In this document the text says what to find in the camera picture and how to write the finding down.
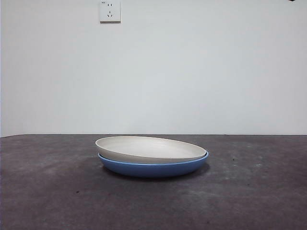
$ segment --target white plate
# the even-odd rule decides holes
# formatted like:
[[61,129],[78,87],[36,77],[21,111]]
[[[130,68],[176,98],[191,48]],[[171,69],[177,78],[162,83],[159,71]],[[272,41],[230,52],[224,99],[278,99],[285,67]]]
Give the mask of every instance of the white plate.
[[202,158],[203,148],[186,142],[163,138],[120,136],[96,141],[104,158],[130,163],[177,163]]

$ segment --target blue plate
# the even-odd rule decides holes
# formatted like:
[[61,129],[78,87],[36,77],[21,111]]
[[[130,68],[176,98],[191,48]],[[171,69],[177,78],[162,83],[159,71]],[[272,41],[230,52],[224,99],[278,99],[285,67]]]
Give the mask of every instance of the blue plate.
[[103,165],[109,170],[122,175],[136,177],[170,177],[191,173],[200,168],[208,156],[209,152],[206,151],[204,157],[193,161],[167,164],[139,164],[113,161],[98,154]]

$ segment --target gray table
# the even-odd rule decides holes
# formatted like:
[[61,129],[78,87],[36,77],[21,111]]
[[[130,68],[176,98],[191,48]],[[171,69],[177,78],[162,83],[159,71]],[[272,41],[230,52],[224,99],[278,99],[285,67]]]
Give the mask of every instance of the gray table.
[[211,152],[166,179],[103,168],[107,136],[1,138],[1,229],[307,229],[307,136],[151,135]]

